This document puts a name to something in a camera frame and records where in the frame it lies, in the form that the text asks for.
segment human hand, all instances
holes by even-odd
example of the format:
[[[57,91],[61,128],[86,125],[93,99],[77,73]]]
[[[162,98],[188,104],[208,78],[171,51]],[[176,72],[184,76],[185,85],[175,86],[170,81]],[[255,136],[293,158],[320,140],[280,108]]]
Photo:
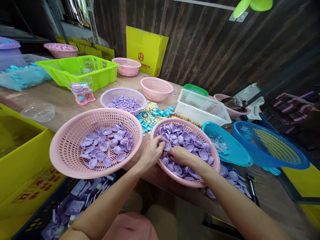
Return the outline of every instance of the human hand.
[[[188,167],[193,168],[197,163],[203,162],[203,160],[190,153],[187,149],[179,146],[174,146],[171,148],[168,153],[170,153],[172,156],[170,156],[170,159],[176,163],[186,165]]]
[[[163,153],[163,149],[166,146],[165,141],[161,142],[159,145],[159,140],[162,138],[161,135],[147,141],[146,147],[143,150],[140,160],[137,165],[142,168],[142,170],[147,171],[153,165],[155,165]]]

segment pink plastic bin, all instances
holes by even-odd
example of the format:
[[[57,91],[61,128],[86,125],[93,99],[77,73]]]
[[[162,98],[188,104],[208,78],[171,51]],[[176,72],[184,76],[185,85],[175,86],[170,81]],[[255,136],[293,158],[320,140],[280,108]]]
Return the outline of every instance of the pink plastic bin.
[[[226,99],[226,98],[229,98],[229,96],[223,95],[223,94],[215,94],[215,95],[213,95],[213,99],[217,100],[219,102],[221,102],[223,99]],[[228,107],[226,107],[226,109],[227,109],[227,112],[228,112],[230,118],[236,118],[236,117],[240,117],[242,115],[248,115],[250,113],[250,109],[249,108],[246,108],[247,111],[245,113],[241,113],[241,112],[232,110],[232,109],[230,109]]]
[[[94,129],[104,126],[110,128],[121,122],[124,128],[132,132],[134,145],[127,158],[122,162],[116,161],[116,155],[109,146],[106,155],[111,158],[112,165],[105,167],[99,163],[90,170],[88,162],[80,158],[82,148],[80,143],[84,136]],[[54,135],[50,145],[50,159],[53,166],[68,177],[78,179],[93,179],[113,173],[126,165],[138,152],[143,138],[142,126],[132,114],[115,108],[97,108],[81,113],[67,121]]]
[[[59,45],[59,46],[69,46],[74,50],[58,50],[54,48],[50,48],[52,45]],[[77,57],[78,56],[78,49],[74,46],[63,44],[63,43],[45,43],[43,45],[49,52],[57,59],[60,58],[68,58],[68,57]]]
[[[136,90],[131,88],[113,88],[108,91],[105,91],[100,97],[100,103],[103,107],[107,105],[116,97],[128,96],[129,98],[135,98],[140,105],[140,108],[136,111],[128,112],[137,116],[142,109],[147,107],[147,100],[144,95]]]
[[[138,74],[141,63],[130,58],[113,58],[113,62],[118,63],[118,73],[125,77],[134,77]]]
[[[210,138],[203,131],[201,131],[198,127],[193,125],[192,123],[189,123],[189,122],[182,120],[182,119],[179,119],[179,118],[163,119],[163,120],[159,121],[154,126],[154,128],[151,132],[150,138],[152,139],[152,138],[156,137],[159,127],[162,127],[163,125],[170,124],[170,123],[182,124],[183,128],[187,129],[189,132],[194,132],[196,134],[197,138],[201,139],[204,142],[209,143],[211,145],[211,152],[210,152],[209,156],[214,158],[214,162],[211,165],[211,167],[215,171],[220,172],[220,158],[219,158],[219,154],[218,154],[215,146],[212,144]],[[169,177],[171,177],[173,180],[177,181],[178,183],[181,183],[182,185],[185,185],[187,187],[193,187],[193,188],[204,188],[207,186],[202,179],[199,179],[196,181],[185,180],[181,177],[174,175],[161,161],[158,161],[158,164]]]
[[[143,95],[152,102],[163,102],[172,93],[173,86],[160,78],[146,77],[140,82]]]

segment light green basket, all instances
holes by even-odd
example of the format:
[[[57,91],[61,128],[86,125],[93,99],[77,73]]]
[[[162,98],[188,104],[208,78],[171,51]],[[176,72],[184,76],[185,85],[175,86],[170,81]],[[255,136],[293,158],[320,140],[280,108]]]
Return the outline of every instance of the light green basket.
[[[206,90],[204,90],[203,88],[200,88],[200,87],[198,87],[196,85],[193,85],[193,84],[186,84],[186,85],[183,86],[183,88],[187,89],[187,90],[191,89],[192,92],[201,94],[201,95],[203,95],[205,97],[207,97],[209,95],[209,93]]]
[[[91,55],[39,61],[36,64],[42,66],[59,86],[70,89],[72,82],[86,82],[92,92],[116,81],[119,66]]]

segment pink clothing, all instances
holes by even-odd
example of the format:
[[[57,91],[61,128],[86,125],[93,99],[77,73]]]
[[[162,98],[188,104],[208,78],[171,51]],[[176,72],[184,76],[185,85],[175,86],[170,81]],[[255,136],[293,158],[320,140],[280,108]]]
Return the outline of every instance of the pink clothing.
[[[144,216],[123,213],[116,217],[103,240],[159,240],[152,223]]]

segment white plastic crate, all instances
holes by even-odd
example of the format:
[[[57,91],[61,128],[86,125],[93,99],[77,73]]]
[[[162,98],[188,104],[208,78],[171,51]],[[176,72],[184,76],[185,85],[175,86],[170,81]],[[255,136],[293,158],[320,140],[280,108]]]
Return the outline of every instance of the white plastic crate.
[[[5,69],[10,68],[11,65],[24,67],[30,65],[32,62],[45,60],[50,60],[50,58],[33,54],[0,57],[0,87],[9,88],[15,91],[23,91],[43,82],[50,81],[52,78],[41,66],[1,73]]]
[[[212,98],[182,89],[175,113],[201,125],[210,121],[222,126],[231,123],[226,106]]]

